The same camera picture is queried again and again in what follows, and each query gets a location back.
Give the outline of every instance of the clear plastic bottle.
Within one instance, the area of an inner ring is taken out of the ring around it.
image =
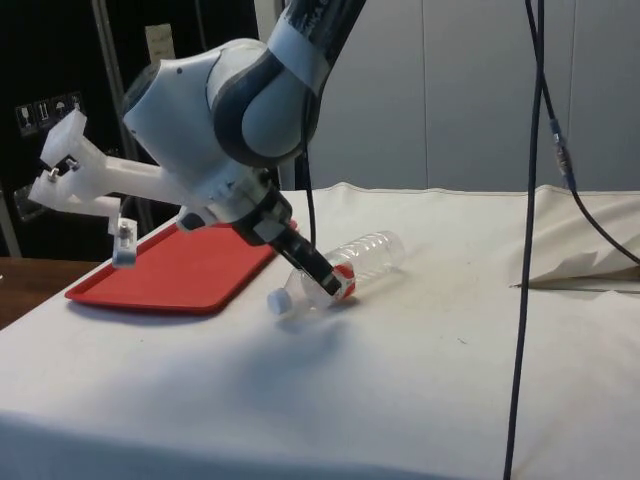
[[[334,274],[342,288],[330,296],[313,279],[300,270],[293,270],[284,288],[268,297],[269,308],[276,315],[324,310],[360,291],[368,284],[399,267],[405,258],[400,238],[392,232],[378,232],[349,242],[328,254]]]

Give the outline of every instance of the white bottle cap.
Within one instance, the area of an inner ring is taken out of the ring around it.
[[[269,309],[276,315],[284,315],[293,308],[291,295],[284,288],[274,290],[267,297]]]

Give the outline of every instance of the dark background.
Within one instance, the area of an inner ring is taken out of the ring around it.
[[[257,38],[252,0],[202,0],[209,48],[234,38]],[[127,88],[149,63],[145,26],[170,23],[176,57],[202,51],[195,3],[179,0],[107,2],[123,83]],[[85,135],[102,151],[123,155],[117,118],[104,69],[90,0],[3,0],[0,4],[6,71],[0,95],[0,184],[25,257],[105,260],[112,238],[106,219],[47,212],[32,222],[19,220],[13,192],[33,182],[46,139],[41,132],[22,138],[17,106],[71,92],[81,92],[89,121]],[[149,161],[141,153],[143,160]],[[154,206],[162,222],[174,207]],[[6,248],[0,238],[0,255]]]

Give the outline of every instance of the red bottle label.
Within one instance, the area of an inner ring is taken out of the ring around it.
[[[336,265],[333,274],[340,280],[342,288],[336,293],[336,300],[344,300],[356,291],[356,275],[350,262]]]

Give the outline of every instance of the table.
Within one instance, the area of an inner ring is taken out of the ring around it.
[[[0,258],[0,330],[97,266],[95,262]]]
[[[304,193],[287,197],[306,231]],[[585,203],[633,242],[638,194]],[[278,259],[217,317],[59,294],[0,332],[0,478],[500,478],[525,196],[338,185],[316,205],[321,250],[389,229],[403,271],[294,322],[266,307]],[[566,192],[537,205],[535,275],[585,252],[569,271],[630,266]],[[640,301],[534,291],[530,307],[518,478],[637,478]]]

